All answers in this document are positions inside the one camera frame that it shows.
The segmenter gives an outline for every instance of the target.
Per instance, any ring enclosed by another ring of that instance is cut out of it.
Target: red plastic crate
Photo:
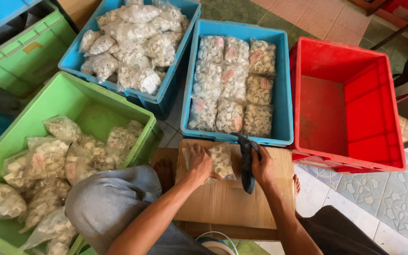
[[[350,173],[406,170],[386,54],[300,37],[289,56],[294,162]]]

